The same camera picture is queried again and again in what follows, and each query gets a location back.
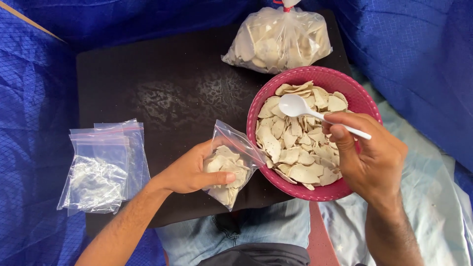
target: fingernail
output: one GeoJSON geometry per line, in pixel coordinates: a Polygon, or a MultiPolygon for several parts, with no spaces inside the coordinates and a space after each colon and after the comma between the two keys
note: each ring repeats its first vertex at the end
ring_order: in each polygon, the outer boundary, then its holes
{"type": "Polygon", "coordinates": [[[227,177],[225,179],[225,182],[228,184],[228,183],[231,183],[233,181],[235,181],[236,177],[235,177],[235,174],[234,173],[227,173],[227,177]]]}
{"type": "Polygon", "coordinates": [[[334,136],[336,139],[341,139],[343,138],[343,129],[339,128],[339,127],[331,127],[330,128],[330,133],[332,133],[332,136],[334,136]]]}

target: ziplock bag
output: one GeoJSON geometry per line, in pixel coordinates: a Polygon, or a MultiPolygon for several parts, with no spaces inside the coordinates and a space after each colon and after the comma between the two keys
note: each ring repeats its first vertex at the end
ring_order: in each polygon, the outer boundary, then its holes
{"type": "Polygon", "coordinates": [[[238,192],[247,184],[254,171],[265,164],[264,155],[245,134],[220,120],[216,121],[213,130],[211,152],[204,160],[203,171],[233,172],[236,180],[226,185],[204,187],[203,190],[231,211],[238,192]]]}
{"type": "Polygon", "coordinates": [[[124,201],[131,200],[145,184],[148,183],[148,161],[144,151],[143,123],[132,119],[123,123],[95,123],[95,129],[122,128],[124,136],[130,144],[130,160],[128,161],[128,178],[125,184],[124,201]]]}
{"type": "Polygon", "coordinates": [[[222,61],[261,73],[278,74],[309,66],[329,55],[332,47],[324,17],[292,8],[299,1],[278,1],[284,3],[284,7],[266,7],[251,13],[222,61]]]}
{"type": "Polygon", "coordinates": [[[69,214],[73,210],[116,213],[128,176],[128,137],[115,131],[71,134],[70,138],[75,156],[57,209],[68,208],[69,214]]]}

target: spoon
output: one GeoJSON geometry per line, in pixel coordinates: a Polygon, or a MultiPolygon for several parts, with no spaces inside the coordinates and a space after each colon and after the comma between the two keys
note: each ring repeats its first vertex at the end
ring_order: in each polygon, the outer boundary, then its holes
{"type": "MultiPolygon", "coordinates": [[[[307,102],[304,100],[304,98],[302,98],[301,96],[299,95],[294,95],[294,94],[285,94],[281,97],[281,100],[279,101],[279,109],[281,110],[281,112],[287,116],[290,116],[290,117],[296,117],[296,116],[299,116],[299,115],[311,115],[311,116],[314,116],[316,118],[318,118],[320,121],[325,121],[329,124],[334,124],[334,123],[331,123],[331,122],[328,122],[327,120],[324,119],[324,115],[319,113],[319,112],[316,112],[316,111],[312,111],[312,109],[309,108],[309,106],[307,105],[307,102]]],[[[357,135],[357,136],[360,136],[364,139],[367,139],[367,140],[370,140],[371,139],[371,135],[368,134],[368,133],[365,133],[361,130],[358,130],[358,129],[354,129],[352,128],[351,126],[347,126],[347,125],[344,125],[343,126],[351,133],[357,135]]]]}

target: black table surface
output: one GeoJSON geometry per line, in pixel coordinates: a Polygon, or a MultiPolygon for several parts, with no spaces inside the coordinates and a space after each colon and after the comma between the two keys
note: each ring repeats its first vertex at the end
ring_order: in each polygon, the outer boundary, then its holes
{"type": "MultiPolygon", "coordinates": [[[[314,65],[351,76],[333,13],[318,13],[327,22],[333,52],[314,65]]],[[[212,138],[216,119],[246,133],[251,102],[273,76],[221,61],[238,28],[229,25],[79,54],[81,128],[133,118],[143,122],[151,176],[194,145],[212,138]]],[[[291,198],[256,171],[238,193],[233,210],[265,207],[291,198]]],[[[226,207],[203,191],[172,193],[149,227],[224,212],[228,212],[226,207]]],[[[87,234],[94,237],[113,217],[111,213],[87,213],[87,234]]]]}

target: pink plastic bowl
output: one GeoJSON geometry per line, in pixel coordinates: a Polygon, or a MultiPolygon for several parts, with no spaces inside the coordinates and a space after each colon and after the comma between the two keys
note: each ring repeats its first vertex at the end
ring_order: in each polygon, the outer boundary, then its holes
{"type": "MultiPolygon", "coordinates": [[[[276,75],[256,94],[250,106],[246,123],[246,134],[253,144],[256,145],[256,120],[258,119],[258,114],[260,113],[264,101],[273,96],[274,92],[281,84],[301,85],[309,80],[313,80],[315,86],[320,86],[329,93],[335,91],[343,93],[348,101],[350,111],[368,114],[382,124],[381,116],[379,115],[378,107],[375,102],[355,80],[341,72],[325,67],[298,67],[276,75]]],[[[302,184],[295,185],[286,182],[274,170],[266,166],[261,167],[260,171],[277,188],[300,199],[331,201],[353,193],[343,178],[328,186],[316,186],[315,190],[310,191],[302,184]]]]}

